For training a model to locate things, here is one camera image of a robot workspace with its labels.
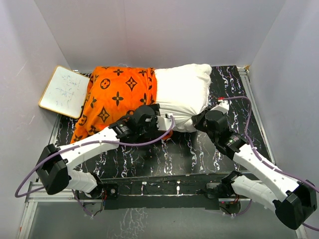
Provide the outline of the white pillow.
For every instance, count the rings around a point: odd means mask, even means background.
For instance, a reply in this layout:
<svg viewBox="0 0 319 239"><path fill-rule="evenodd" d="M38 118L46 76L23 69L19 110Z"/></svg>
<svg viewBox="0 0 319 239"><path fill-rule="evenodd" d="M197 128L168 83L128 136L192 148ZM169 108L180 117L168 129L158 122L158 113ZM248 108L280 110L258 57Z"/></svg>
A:
<svg viewBox="0 0 319 239"><path fill-rule="evenodd" d="M174 131L196 131L191 118L208 106L211 72L209 64L187 64L155 70L156 103L162 115L173 114Z"/></svg>

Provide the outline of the orange patterned plush pillowcase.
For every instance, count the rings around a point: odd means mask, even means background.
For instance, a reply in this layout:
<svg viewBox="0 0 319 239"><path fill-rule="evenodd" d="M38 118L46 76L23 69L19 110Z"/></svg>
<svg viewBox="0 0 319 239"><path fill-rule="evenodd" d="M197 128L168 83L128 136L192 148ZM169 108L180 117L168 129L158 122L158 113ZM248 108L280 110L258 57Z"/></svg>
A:
<svg viewBox="0 0 319 239"><path fill-rule="evenodd" d="M157 90L154 68L97 66L90 76L71 142L100 132L142 105L155 104Z"/></svg>

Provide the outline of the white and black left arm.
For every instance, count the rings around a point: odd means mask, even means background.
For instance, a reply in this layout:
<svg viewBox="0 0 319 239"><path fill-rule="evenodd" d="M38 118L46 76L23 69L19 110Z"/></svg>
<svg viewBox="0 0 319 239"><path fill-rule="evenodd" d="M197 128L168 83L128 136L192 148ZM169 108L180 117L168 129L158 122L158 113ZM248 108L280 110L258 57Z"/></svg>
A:
<svg viewBox="0 0 319 239"><path fill-rule="evenodd" d="M103 193L101 180L94 173L80 172L75 167L120 145L144 146L145 138L154 143L171 125L170 118L160 115L158 104L138 107L133 114L121 117L87 138L60 147L46 146L38 160L36 173L48 195L71 189L97 199Z"/></svg>

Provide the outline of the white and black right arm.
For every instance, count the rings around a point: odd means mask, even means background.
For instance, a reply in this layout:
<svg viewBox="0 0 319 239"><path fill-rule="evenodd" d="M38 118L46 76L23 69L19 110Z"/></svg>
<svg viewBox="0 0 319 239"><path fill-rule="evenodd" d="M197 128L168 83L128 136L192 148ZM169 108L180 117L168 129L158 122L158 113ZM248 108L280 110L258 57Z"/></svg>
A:
<svg viewBox="0 0 319 239"><path fill-rule="evenodd" d="M226 113L204 111L192 117L193 126L206 133L216 149L237 164L244 166L260 183L232 172L222 179L222 192L232 198L248 197L275 213L288 228L298 229L317 209L314 184L289 176L260 155L248 140L229 127Z"/></svg>

